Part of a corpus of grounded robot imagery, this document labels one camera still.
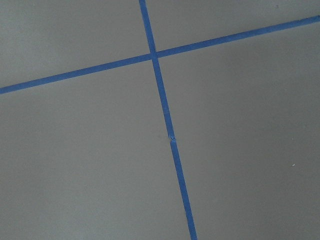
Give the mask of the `brown paper table cover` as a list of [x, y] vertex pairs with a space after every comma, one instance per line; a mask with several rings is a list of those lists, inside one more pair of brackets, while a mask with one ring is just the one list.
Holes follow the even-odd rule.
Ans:
[[3, 240], [317, 240], [317, 0], [3, 0]]

